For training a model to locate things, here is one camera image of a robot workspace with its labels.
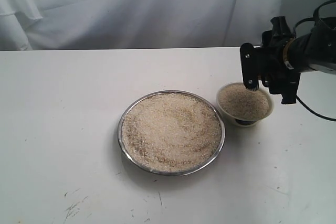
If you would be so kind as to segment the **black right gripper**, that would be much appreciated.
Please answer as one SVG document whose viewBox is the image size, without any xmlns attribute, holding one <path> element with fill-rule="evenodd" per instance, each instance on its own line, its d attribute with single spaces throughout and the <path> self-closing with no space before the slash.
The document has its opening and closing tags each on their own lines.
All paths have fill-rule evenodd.
<svg viewBox="0 0 336 224">
<path fill-rule="evenodd" d="M 281 104 L 296 104 L 300 74 L 288 69 L 284 63 L 283 51 L 292 41 L 293 35 L 285 16 L 270 20 L 272 30 L 262 33 L 261 81 L 271 94 L 281 94 Z"/>
</svg>

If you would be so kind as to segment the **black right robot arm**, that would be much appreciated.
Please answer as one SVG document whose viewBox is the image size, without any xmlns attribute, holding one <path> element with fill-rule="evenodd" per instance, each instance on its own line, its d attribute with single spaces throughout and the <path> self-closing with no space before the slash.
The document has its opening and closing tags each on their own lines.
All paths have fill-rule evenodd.
<svg viewBox="0 0 336 224">
<path fill-rule="evenodd" d="M 283 104 L 294 104 L 300 76 L 321 71 L 335 74 L 335 17 L 306 18 L 311 31 L 298 37 L 285 17 L 271 19 L 272 29 L 263 38 L 266 55 L 261 58 L 260 78 L 270 94 L 282 96 Z"/>
</svg>

